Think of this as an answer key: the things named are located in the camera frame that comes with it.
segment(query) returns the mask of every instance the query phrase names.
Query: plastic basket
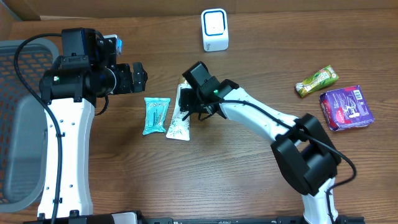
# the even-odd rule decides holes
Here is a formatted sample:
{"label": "plastic basket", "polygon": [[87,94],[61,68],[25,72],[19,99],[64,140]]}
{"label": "plastic basket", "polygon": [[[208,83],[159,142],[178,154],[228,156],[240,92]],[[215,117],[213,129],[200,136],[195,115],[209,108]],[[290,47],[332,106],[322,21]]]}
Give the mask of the plastic basket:
{"label": "plastic basket", "polygon": [[[0,42],[0,212],[17,212],[40,200],[45,179],[47,122],[43,107],[14,71],[14,54],[21,43]],[[21,73],[35,91],[57,57],[57,47],[47,39],[22,50]]]}

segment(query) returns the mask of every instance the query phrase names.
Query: purple package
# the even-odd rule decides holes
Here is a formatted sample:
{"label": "purple package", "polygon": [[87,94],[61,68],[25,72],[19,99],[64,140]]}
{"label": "purple package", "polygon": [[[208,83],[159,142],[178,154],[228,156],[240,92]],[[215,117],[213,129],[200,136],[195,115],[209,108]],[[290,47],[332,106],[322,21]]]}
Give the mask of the purple package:
{"label": "purple package", "polygon": [[322,93],[319,102],[332,131],[365,127],[374,122],[359,85]]}

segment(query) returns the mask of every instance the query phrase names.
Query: white packet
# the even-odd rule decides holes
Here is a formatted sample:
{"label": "white packet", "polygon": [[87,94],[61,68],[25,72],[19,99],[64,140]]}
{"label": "white packet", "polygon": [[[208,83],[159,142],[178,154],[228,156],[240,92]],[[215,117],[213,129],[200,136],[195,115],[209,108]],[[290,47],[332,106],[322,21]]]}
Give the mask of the white packet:
{"label": "white packet", "polygon": [[170,123],[169,130],[167,131],[166,137],[169,139],[178,139],[189,141],[189,119],[188,117],[185,121],[182,118],[188,114],[188,111],[180,111],[180,93],[181,89],[191,88],[189,84],[179,84],[177,87],[177,97],[175,99],[174,112],[172,117],[172,122]]}

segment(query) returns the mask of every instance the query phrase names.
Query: white cube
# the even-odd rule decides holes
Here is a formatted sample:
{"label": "white cube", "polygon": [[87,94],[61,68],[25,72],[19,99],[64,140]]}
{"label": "white cube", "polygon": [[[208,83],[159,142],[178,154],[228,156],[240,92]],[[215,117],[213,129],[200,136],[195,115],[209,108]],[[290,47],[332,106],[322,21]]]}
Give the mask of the white cube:
{"label": "white cube", "polygon": [[207,9],[201,14],[203,48],[206,52],[228,48],[228,23],[224,9]]}

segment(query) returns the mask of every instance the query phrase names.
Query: barcode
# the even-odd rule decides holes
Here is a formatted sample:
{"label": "barcode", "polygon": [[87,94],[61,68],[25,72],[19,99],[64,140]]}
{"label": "barcode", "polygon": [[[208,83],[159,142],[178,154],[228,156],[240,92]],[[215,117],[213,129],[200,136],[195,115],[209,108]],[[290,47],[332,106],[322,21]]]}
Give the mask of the barcode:
{"label": "barcode", "polygon": [[357,100],[362,100],[362,94],[359,90],[354,90],[354,95]]}

